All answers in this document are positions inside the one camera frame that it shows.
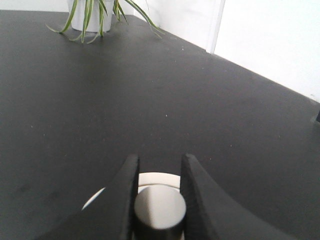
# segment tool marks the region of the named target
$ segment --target black table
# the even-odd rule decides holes
[[[320,239],[318,103],[133,16],[90,45],[45,26],[66,17],[0,11],[1,240],[63,222],[130,153],[173,174],[192,153],[255,215]]]

